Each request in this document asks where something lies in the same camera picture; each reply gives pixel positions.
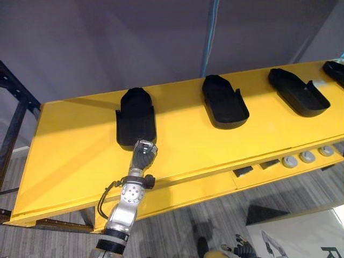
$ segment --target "yellow table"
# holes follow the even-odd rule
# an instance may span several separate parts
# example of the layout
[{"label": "yellow table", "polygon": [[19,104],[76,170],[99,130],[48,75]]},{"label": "yellow table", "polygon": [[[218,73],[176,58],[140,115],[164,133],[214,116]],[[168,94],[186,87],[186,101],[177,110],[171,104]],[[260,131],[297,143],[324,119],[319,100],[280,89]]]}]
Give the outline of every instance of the yellow table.
[{"label": "yellow table", "polygon": [[[231,172],[344,139],[344,89],[321,70],[323,63],[282,67],[305,82],[313,80],[330,101],[328,110],[312,118],[297,115],[277,95],[267,79],[270,68],[223,75],[241,89],[250,112],[233,130],[212,126],[203,105],[203,79],[146,87],[156,111],[159,151],[149,170],[156,187],[147,194],[157,201],[144,202],[142,217],[342,161],[336,153],[269,176],[254,172],[236,178]],[[31,226],[37,219],[95,206],[104,188],[127,174],[132,153],[116,142],[114,114],[125,92],[44,104],[8,224]],[[209,191],[209,180],[216,182],[217,193]],[[107,201],[118,195],[119,189],[110,191]]]}]

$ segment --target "black tray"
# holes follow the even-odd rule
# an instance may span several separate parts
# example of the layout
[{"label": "black tray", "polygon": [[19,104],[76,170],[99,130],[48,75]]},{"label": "black tray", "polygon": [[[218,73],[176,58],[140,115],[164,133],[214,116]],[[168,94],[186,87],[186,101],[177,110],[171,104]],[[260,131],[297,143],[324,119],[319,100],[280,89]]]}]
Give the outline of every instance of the black tray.
[{"label": "black tray", "polygon": [[344,87],[344,65],[333,61],[327,61],[322,68],[329,77]]},{"label": "black tray", "polygon": [[216,128],[236,128],[248,119],[249,112],[240,89],[234,92],[226,79],[218,75],[209,75],[204,80],[202,91],[208,116]]},{"label": "black tray", "polygon": [[117,142],[124,149],[132,149],[139,139],[156,141],[154,108],[148,93],[133,88],[120,100],[116,110]]},{"label": "black tray", "polygon": [[301,116],[314,117],[330,106],[329,101],[312,81],[306,84],[289,71],[279,68],[271,69],[269,81],[289,106]]}]

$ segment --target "round button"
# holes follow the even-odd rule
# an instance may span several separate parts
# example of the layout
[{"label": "round button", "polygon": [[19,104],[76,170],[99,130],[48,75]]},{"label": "round button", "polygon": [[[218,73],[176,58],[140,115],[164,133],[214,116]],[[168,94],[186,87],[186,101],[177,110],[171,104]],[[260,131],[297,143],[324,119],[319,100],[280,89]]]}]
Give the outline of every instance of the round button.
[{"label": "round button", "polygon": [[294,168],[297,166],[297,160],[293,156],[286,156],[282,158],[282,164],[287,168]]},{"label": "round button", "polygon": [[314,160],[316,160],[316,157],[314,156],[314,154],[308,150],[305,152],[301,152],[299,154],[299,157],[305,163],[312,163]]},{"label": "round button", "polygon": [[334,150],[330,146],[320,147],[318,150],[323,156],[326,157],[332,156],[334,154]]}]

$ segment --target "person's foot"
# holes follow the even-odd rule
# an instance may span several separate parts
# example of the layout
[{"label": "person's foot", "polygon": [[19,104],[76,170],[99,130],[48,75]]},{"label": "person's foot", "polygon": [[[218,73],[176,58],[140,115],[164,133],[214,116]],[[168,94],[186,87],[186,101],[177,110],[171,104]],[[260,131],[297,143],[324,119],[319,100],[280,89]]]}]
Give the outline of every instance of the person's foot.
[{"label": "person's foot", "polygon": [[197,253],[199,258],[203,258],[205,253],[209,251],[208,243],[205,237],[200,237],[197,241]]}]

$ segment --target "robotic arm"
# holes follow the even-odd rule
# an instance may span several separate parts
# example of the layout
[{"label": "robotic arm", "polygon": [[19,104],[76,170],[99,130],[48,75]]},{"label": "robotic arm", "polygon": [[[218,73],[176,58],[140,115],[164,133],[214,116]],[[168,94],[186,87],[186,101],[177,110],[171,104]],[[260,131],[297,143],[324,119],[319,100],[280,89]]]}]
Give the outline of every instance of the robotic arm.
[{"label": "robotic arm", "polygon": [[[149,141],[139,140],[135,144],[129,172],[121,181],[113,182],[101,198],[99,213],[107,218],[105,231],[99,239],[97,247],[92,250],[89,258],[121,257],[126,247],[131,228],[137,216],[137,208],[145,195],[145,189],[154,187],[155,178],[152,175],[144,177],[155,156],[157,147]],[[122,185],[120,202],[113,208],[109,217],[102,209],[107,192],[113,186]]]}]

